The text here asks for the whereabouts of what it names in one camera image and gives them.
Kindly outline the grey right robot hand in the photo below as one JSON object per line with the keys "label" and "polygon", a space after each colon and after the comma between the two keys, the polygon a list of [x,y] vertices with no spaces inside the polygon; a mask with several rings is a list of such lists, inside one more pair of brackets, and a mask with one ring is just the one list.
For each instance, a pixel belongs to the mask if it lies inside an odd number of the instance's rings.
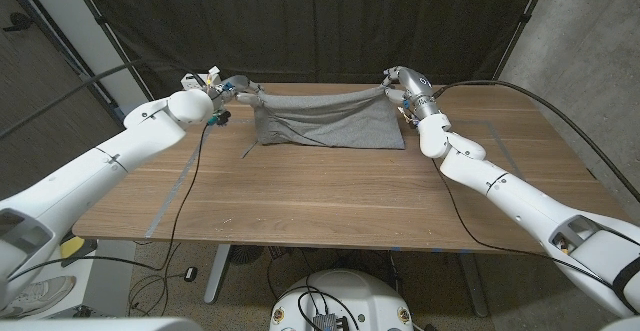
{"label": "grey right robot hand", "polygon": [[386,69],[384,75],[381,86],[392,103],[403,106],[418,120],[440,112],[425,75],[404,66]]}

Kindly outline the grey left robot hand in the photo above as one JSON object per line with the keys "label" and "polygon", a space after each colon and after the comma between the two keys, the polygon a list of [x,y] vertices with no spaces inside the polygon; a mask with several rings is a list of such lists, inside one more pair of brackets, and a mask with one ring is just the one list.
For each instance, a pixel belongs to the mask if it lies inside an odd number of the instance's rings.
{"label": "grey left robot hand", "polygon": [[214,97],[223,102],[236,100],[241,104],[257,107],[263,104],[260,93],[264,91],[262,86],[251,81],[247,76],[235,75],[222,80],[214,87]]}

